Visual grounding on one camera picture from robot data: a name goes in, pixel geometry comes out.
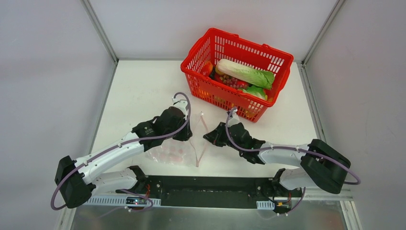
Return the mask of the napa cabbage toy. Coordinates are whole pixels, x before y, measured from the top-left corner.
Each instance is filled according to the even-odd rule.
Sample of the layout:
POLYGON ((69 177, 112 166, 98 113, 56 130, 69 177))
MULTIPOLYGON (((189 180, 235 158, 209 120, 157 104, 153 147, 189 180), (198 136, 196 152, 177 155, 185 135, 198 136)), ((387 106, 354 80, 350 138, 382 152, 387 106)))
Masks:
POLYGON ((274 73, 271 71, 255 69, 228 59, 219 60, 216 68, 221 73, 266 90, 270 90, 272 88, 272 84, 275 80, 274 73))

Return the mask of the red pepper toy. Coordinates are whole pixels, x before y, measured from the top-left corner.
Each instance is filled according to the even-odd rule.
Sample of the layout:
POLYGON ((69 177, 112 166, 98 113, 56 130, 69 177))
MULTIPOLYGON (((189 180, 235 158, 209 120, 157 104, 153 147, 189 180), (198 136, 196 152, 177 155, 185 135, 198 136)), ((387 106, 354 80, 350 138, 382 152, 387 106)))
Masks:
POLYGON ((242 80, 237 80, 236 82, 236 88, 237 89, 247 89, 249 87, 249 83, 242 81, 242 80))

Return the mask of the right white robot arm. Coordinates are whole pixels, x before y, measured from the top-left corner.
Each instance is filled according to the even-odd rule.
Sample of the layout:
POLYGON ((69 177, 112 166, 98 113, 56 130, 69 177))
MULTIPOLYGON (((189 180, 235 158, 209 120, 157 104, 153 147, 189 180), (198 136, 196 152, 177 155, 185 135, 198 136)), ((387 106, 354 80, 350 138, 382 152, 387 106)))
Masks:
POLYGON ((227 127, 224 122, 203 136, 209 143, 229 146, 252 164, 283 164, 271 179, 275 195, 284 196, 302 187, 315 187, 339 194, 345 183, 351 162, 320 139, 299 146, 275 146, 253 138, 242 123, 227 127))

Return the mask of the clear zip top bag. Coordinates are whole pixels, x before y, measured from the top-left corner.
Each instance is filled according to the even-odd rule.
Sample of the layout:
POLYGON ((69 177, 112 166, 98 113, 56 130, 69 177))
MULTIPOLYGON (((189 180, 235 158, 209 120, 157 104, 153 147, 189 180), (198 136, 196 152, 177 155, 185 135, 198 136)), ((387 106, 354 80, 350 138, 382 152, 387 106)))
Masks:
POLYGON ((201 137, 208 131, 202 111, 191 117, 191 128, 193 136, 189 140, 168 139, 146 152, 145 157, 156 163, 198 168, 208 148, 207 141, 201 137))

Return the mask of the red plastic shopping basket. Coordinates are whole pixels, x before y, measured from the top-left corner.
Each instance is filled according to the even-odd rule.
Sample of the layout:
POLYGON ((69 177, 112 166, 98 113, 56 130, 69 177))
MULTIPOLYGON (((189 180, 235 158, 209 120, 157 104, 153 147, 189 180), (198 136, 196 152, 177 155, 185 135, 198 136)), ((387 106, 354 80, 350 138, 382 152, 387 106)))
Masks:
POLYGON ((293 55, 210 28, 180 65, 192 95, 257 122, 284 88, 293 55))

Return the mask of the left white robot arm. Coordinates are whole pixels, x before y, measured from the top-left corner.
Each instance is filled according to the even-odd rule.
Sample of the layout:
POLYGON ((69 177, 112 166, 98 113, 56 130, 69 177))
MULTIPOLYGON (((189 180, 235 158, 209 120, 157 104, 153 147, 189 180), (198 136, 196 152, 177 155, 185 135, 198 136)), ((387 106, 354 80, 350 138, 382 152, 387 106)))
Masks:
POLYGON ((160 116, 141 122, 133 127, 120 140, 98 153, 73 160, 65 156, 59 160, 55 183, 57 185, 51 198, 51 208, 60 193, 63 207, 76 208, 87 202, 98 192, 130 189, 135 194, 145 190, 145 179, 137 176, 133 167, 120 172, 107 170, 135 155, 162 145, 167 139, 187 141, 192 136, 190 130, 190 106, 184 101, 175 103, 164 110, 160 116))

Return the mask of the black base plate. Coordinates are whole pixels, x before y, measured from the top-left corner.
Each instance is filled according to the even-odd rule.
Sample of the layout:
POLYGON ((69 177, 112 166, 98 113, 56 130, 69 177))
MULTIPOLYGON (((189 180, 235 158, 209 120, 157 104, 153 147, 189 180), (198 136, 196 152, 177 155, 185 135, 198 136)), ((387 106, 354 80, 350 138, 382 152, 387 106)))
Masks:
POLYGON ((270 201, 299 198, 301 189, 291 191, 263 177, 192 177, 142 176, 129 189, 132 193, 149 194, 165 207, 210 207, 273 209, 270 201))

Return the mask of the aluminium frame rail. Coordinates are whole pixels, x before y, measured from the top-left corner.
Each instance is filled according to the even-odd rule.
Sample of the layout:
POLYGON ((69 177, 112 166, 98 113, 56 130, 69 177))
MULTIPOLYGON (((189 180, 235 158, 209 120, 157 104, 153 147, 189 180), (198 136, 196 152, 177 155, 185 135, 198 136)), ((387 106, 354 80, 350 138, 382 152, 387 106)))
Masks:
POLYGON ((99 193, 127 193, 138 201, 129 201, 132 205, 146 204, 142 193, 149 194, 151 200, 159 199, 163 206, 174 207, 222 207, 250 209, 259 202, 277 204, 271 199, 286 196, 300 197, 305 187, 317 186, 325 192, 339 194, 341 188, 326 177, 306 177, 290 188, 282 185, 280 169, 273 178, 244 177, 191 177, 191 176, 147 176, 139 167, 126 168, 119 172, 109 172, 97 176, 93 182, 85 183, 83 176, 75 172, 65 181, 56 179, 60 193, 68 208, 86 203, 99 193))

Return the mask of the green lettuce toy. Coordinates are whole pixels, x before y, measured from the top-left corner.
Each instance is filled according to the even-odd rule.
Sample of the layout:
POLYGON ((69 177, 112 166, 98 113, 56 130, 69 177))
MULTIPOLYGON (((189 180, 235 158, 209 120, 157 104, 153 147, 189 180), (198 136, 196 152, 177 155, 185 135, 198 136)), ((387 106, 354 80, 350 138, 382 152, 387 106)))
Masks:
POLYGON ((244 93, 251 94, 251 95, 256 96, 265 101, 268 98, 265 90, 261 87, 255 86, 255 85, 251 85, 251 86, 247 87, 246 89, 242 89, 242 91, 244 93))

